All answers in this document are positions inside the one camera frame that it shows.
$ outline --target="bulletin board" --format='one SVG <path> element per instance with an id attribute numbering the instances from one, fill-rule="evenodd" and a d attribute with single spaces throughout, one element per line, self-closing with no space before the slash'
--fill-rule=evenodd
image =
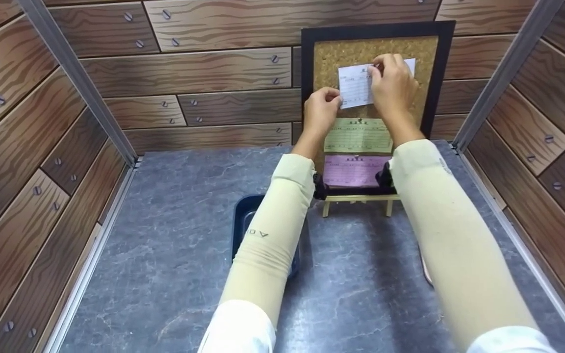
<path id="1" fill-rule="evenodd" d="M 340 67 L 368 64 L 383 53 L 399 53 L 405 59 L 415 58 L 414 76 L 420 86 L 411 113 L 429 138 L 454 30 L 454 21 L 303 28 L 303 107 L 315 90 L 325 86 L 339 88 Z M 374 105 L 340 109 L 335 127 L 316 157 L 315 167 L 330 187 L 328 195 L 395 194 L 394 188 L 378 187 L 369 178 L 365 178 L 368 183 L 349 179 L 350 170 L 355 168 L 365 172 L 382 169 L 392 152 L 390 136 Z"/>

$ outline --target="black frame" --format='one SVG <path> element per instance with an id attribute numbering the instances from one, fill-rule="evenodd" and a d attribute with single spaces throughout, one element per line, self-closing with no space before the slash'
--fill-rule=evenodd
<path id="1" fill-rule="evenodd" d="M 341 26 L 341 27 L 319 27 L 302 29 L 302 107 L 313 93 L 313 57 L 314 45 L 317 42 L 382 39 L 382 38 L 406 38 L 421 36 L 437 36 L 437 50 L 435 51 L 435 62 L 431 72 L 429 90 L 424 103 L 422 123 L 420 130 L 426 138 L 431 137 L 437 101 L 442 82 L 448 54 L 453 42 L 456 21 L 440 22 L 414 22 L 393 23 L 386 25 L 366 26 Z M 305 112 L 302 109 L 302 121 L 304 123 Z M 355 187 L 355 188 L 331 188 L 328 195 L 393 195 L 394 188 L 382 187 Z"/>

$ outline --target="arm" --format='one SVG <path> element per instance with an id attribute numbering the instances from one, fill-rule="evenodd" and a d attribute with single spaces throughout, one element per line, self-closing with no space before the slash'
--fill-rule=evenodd
<path id="1" fill-rule="evenodd" d="M 271 352 L 284 287 L 314 192 L 318 149 L 341 105 L 339 91 L 321 89 L 305 103 L 305 129 L 274 171 L 226 279 L 200 352 Z"/>
<path id="2" fill-rule="evenodd" d="M 414 124 L 409 107 L 417 82 L 399 55 L 382 55 L 376 61 L 384 71 L 381 75 L 371 69 L 372 90 L 394 139 L 394 186 L 458 350 L 465 352 L 496 328 L 537 329 L 489 228 L 438 150 Z"/>

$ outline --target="dark blue tray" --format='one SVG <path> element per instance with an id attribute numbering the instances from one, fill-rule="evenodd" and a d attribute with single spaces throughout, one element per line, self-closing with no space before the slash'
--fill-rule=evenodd
<path id="1" fill-rule="evenodd" d="M 260 206 L 261 201 L 265 195 L 249 195 L 238 201 L 235 206 L 235 215 L 233 218 L 233 228 L 232 228 L 232 260 L 234 260 L 237 251 L 239 250 L 239 245 L 244 238 L 245 232 L 247 232 L 252 218 L 258 206 Z M 307 222 L 303 226 L 303 232 L 307 231 Z M 298 273 L 300 268 L 300 244 L 296 247 L 296 253 L 291 261 L 291 269 L 289 270 L 289 277 L 293 277 Z"/>

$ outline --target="cork board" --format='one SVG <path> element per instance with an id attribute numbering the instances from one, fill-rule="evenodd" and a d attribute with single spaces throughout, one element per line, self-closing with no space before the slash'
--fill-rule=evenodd
<path id="1" fill-rule="evenodd" d="M 339 88 L 338 68 L 372 62 L 379 54 L 399 53 L 415 58 L 415 79 L 420 84 L 411 113 L 422 132 L 429 137 L 435 118 L 437 99 L 448 60 L 454 22 L 405 23 L 394 25 L 329 27 L 303 29 L 303 103 L 321 87 Z M 341 109 L 337 118 L 380 119 L 374 105 Z M 325 154 L 390 156 L 391 153 L 320 152 L 317 172 L 323 174 Z M 331 187 L 329 195 L 393 194 L 379 187 Z"/>

